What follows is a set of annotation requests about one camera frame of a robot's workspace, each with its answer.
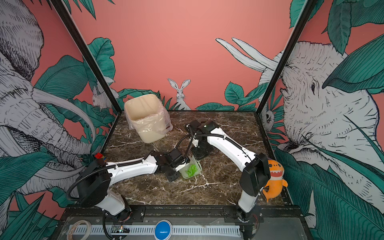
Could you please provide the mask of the light green dustpan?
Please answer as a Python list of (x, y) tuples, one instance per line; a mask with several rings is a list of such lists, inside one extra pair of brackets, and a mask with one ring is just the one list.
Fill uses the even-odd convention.
[(189, 157), (190, 162), (180, 169), (179, 173), (184, 179), (190, 179), (202, 173), (202, 166), (194, 156)]

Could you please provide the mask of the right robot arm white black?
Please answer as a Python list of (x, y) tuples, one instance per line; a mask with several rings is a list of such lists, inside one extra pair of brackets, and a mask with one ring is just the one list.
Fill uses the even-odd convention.
[(199, 161), (210, 155), (214, 149), (227, 156), (242, 172), (239, 185), (242, 188), (236, 215), (242, 222), (249, 220), (262, 190), (271, 179), (269, 158), (263, 153), (256, 154), (241, 146), (213, 121), (200, 123), (196, 120), (185, 125), (190, 136), (191, 151)]

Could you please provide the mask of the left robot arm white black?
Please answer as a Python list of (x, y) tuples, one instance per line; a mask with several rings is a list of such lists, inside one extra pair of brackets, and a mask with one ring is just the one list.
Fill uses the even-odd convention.
[(69, 187), (66, 197), (79, 202), (83, 208), (98, 207), (112, 216), (126, 219), (131, 209), (122, 196), (110, 190), (112, 185), (155, 173), (162, 173), (173, 182), (189, 163), (190, 158), (177, 148), (168, 153), (151, 151), (143, 158), (124, 162), (106, 163), (96, 159)]

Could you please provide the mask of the cream trash bin with bag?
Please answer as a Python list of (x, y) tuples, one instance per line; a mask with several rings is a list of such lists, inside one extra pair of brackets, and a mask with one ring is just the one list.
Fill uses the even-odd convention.
[(168, 111), (154, 94), (128, 100), (124, 110), (130, 129), (146, 144), (164, 138), (173, 129)]

